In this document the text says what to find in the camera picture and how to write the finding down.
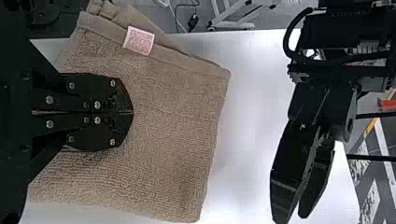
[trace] white table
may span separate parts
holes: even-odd
[[[233,77],[219,123],[218,147],[199,223],[273,223],[269,197],[270,170],[288,121],[294,84],[286,75],[290,60],[281,42],[284,31],[171,35],[192,53],[232,71]],[[64,39],[35,41],[49,58]],[[358,223],[359,204],[341,143],[337,143],[329,184],[308,219],[295,223]],[[72,205],[28,204],[23,224],[165,223]]]

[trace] screw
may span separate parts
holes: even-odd
[[[76,88],[76,84],[74,82],[69,82],[69,89],[73,90]]]
[[[114,147],[116,145],[116,139],[114,138],[110,139],[110,145]]]
[[[100,124],[101,119],[100,119],[99,117],[96,117],[96,118],[94,119],[94,122],[95,122],[95,124]]]
[[[29,81],[30,80],[30,78],[31,78],[31,74],[28,72],[28,73],[25,73],[25,74],[22,74],[22,80],[23,81]]]
[[[52,96],[47,96],[46,97],[46,103],[47,103],[47,105],[52,105],[53,104],[53,97]]]
[[[95,103],[93,104],[93,107],[95,107],[95,109],[100,109],[100,102],[99,101],[95,101]]]
[[[52,129],[54,126],[55,126],[55,124],[54,124],[53,120],[47,120],[46,127],[48,129]]]
[[[75,142],[75,138],[74,138],[73,136],[69,136],[69,137],[67,138],[67,141],[68,141],[69,143],[74,143],[74,142]]]

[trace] cable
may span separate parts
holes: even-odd
[[[178,9],[179,7],[194,7],[195,14],[196,14],[196,13],[197,13],[197,7],[198,7],[199,5],[201,5],[201,3],[200,3],[199,0],[191,0],[191,4],[178,4],[178,5],[175,6],[175,13],[174,13],[174,17],[175,17],[175,26],[176,26],[176,30],[177,30],[178,33],[179,33],[178,26],[179,26],[179,25],[180,25],[180,27],[183,27],[183,26],[182,26],[181,24],[179,24],[179,22],[178,22],[178,19],[177,19],[177,9]]]
[[[380,58],[387,58],[389,56],[389,51],[380,51],[380,52],[369,53],[369,54],[347,56],[347,57],[343,57],[343,58],[332,59],[329,61],[319,61],[319,60],[310,59],[308,57],[300,55],[296,51],[291,50],[289,48],[291,33],[293,32],[296,25],[305,16],[307,16],[308,14],[311,14],[312,12],[314,12],[314,9],[312,7],[308,7],[306,9],[304,9],[302,12],[300,12],[291,21],[290,25],[288,26],[288,29],[286,30],[285,36],[283,38],[283,50],[285,51],[285,54],[289,58],[293,59],[294,61],[296,61],[298,63],[307,63],[307,64],[313,64],[313,65],[337,65],[337,64],[343,64],[343,63],[361,62],[361,61],[366,61],[366,60],[376,60],[376,59],[380,59]]]
[[[184,26],[180,23],[180,21],[177,19],[177,17],[176,17],[176,14],[175,14],[175,11],[173,10],[173,8],[172,8],[172,6],[169,6],[169,9],[171,10],[171,12],[172,12],[172,15],[174,16],[174,18],[175,18],[175,21],[176,21],[176,29],[177,29],[177,32],[178,32],[178,25],[181,27],[181,29],[184,31],[184,33],[187,33],[187,30],[186,30],[186,28],[184,28]]]
[[[390,147],[381,147],[381,148],[377,148],[377,149],[371,150],[371,151],[369,151],[369,153],[375,153],[377,151],[381,151],[382,149],[392,149],[394,147],[396,147],[396,145],[392,145]]]

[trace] towel label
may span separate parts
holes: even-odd
[[[125,37],[122,47],[148,56],[154,44],[154,37],[155,34],[129,26],[128,34]]]

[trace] terry cloth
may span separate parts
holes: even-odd
[[[149,56],[122,48],[129,25],[155,34]],[[30,201],[197,221],[230,72],[190,55],[133,7],[101,0],[80,13],[56,67],[119,77],[134,122],[119,148],[59,153],[30,185]]]

